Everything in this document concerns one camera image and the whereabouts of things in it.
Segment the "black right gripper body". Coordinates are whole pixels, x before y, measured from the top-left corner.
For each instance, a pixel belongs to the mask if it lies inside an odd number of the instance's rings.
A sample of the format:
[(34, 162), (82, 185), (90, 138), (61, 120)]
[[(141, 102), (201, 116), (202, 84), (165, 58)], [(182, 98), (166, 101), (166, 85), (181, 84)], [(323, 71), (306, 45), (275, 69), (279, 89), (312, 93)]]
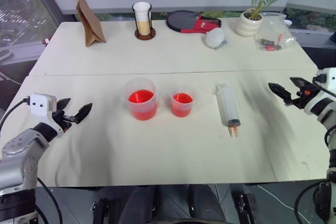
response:
[(304, 108), (320, 92), (312, 83), (306, 83), (305, 85), (295, 84), (295, 86), (299, 88), (297, 92), (298, 98), (292, 100), (292, 105), (297, 108)]

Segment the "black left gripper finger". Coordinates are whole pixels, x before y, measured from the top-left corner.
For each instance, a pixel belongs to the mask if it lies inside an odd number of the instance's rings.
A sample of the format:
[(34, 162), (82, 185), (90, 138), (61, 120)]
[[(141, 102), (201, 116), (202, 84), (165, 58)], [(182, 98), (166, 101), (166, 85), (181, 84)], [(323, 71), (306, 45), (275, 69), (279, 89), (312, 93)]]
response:
[(58, 100), (56, 104), (57, 111), (64, 110), (69, 104), (70, 100), (71, 98), (65, 98), (65, 99)]
[(73, 120), (76, 124), (81, 123), (90, 113), (92, 109), (92, 103), (85, 104), (78, 113), (73, 117)]

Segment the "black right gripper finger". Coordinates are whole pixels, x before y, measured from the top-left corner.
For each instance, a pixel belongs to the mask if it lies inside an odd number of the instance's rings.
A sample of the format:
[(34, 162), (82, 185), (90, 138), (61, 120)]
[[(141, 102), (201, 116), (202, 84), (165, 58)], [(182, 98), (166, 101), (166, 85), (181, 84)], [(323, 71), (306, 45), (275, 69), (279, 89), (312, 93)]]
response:
[(280, 97), (286, 106), (292, 105), (291, 93), (277, 83), (268, 83), (270, 90)]
[(299, 89), (310, 89), (312, 87), (312, 83), (301, 77), (290, 77), (290, 80)]

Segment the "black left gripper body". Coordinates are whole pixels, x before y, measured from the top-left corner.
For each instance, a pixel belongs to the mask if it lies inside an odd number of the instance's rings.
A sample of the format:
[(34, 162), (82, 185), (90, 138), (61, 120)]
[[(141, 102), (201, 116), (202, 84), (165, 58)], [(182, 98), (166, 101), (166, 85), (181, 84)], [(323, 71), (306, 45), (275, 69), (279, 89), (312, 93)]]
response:
[(61, 127), (64, 133), (71, 128), (73, 123), (79, 123), (75, 116), (67, 116), (63, 110), (53, 112), (52, 118)]

